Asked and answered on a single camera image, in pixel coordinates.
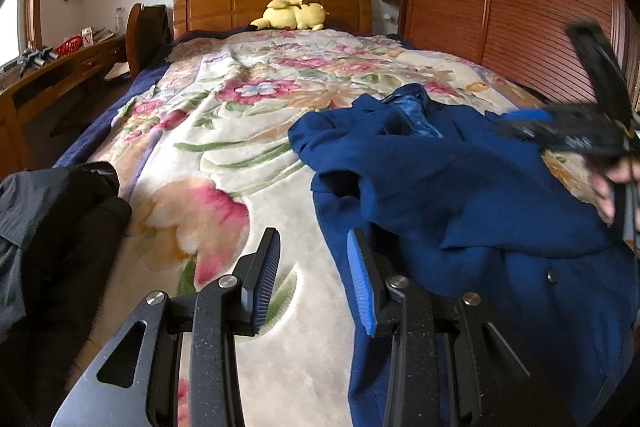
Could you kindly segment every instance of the red basket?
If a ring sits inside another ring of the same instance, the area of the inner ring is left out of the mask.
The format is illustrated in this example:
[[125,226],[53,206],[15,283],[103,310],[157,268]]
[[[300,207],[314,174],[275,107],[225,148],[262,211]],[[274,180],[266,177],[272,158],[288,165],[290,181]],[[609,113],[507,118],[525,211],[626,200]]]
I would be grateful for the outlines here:
[[64,57],[69,53],[78,51],[81,45],[82,45],[82,37],[80,35],[76,35],[75,37],[71,37],[70,39],[67,39],[66,41],[64,41],[53,51],[58,55],[60,55],[61,57]]

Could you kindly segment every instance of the coat button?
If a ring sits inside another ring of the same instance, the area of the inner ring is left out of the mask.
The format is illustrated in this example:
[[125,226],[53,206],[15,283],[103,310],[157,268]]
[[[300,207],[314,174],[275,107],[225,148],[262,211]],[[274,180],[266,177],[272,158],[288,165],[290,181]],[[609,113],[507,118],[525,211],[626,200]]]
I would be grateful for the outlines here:
[[558,284],[560,274],[555,268],[551,268],[546,272],[546,280],[549,284]]

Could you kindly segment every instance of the hand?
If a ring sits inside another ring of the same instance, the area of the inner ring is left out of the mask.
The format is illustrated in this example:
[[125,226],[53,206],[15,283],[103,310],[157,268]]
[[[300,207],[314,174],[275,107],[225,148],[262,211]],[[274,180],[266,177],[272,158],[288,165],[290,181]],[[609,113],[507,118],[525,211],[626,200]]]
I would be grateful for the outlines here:
[[[589,171],[589,184],[596,193],[598,215],[605,223],[610,225],[613,223],[615,212],[613,203],[609,200],[610,188],[607,178],[614,183],[628,183],[631,178],[636,182],[640,182],[640,158],[621,158],[618,163],[604,170],[598,168],[590,158],[585,158],[584,164]],[[640,212],[636,212],[636,230],[640,232]]]

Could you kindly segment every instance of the blue coat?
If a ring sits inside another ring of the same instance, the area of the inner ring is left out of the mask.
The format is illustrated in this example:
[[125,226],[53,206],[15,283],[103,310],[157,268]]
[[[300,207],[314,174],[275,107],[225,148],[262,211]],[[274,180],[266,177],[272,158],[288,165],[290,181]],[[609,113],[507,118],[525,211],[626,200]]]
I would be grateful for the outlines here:
[[[433,293],[475,291],[516,333],[578,425],[594,416],[631,359],[638,264],[590,204],[548,171],[531,142],[498,136],[470,107],[430,100],[418,84],[386,100],[312,112],[289,131],[316,175],[318,222],[356,324],[354,425],[382,423],[389,341],[360,324],[349,271],[349,229]],[[393,241],[376,233],[397,236]],[[548,281],[555,270],[556,284]]]

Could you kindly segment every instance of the yellow plush toy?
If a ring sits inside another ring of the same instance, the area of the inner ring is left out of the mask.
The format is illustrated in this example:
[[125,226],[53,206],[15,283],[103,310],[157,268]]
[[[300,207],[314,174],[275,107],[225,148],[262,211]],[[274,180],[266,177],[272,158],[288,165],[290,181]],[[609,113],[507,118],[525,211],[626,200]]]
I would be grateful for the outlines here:
[[305,3],[302,0],[273,0],[261,19],[251,23],[259,30],[265,28],[321,30],[324,28],[326,12],[317,2]]

